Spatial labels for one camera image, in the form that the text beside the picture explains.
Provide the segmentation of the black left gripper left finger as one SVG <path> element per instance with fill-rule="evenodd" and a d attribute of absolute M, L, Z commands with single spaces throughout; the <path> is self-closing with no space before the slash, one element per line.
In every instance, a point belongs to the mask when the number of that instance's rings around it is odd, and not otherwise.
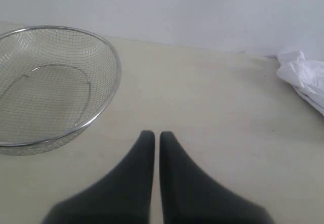
<path fill-rule="evenodd" d="M 154 133 L 143 130 L 111 172 L 56 204 L 43 223 L 149 223 L 154 157 Z"/>

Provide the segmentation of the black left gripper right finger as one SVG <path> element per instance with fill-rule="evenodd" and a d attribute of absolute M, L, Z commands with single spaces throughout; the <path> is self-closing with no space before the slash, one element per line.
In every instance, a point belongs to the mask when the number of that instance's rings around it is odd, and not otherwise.
<path fill-rule="evenodd" d="M 207 175 L 174 133 L 160 134 L 159 181 L 164 223 L 273 223 L 266 209 Z"/>

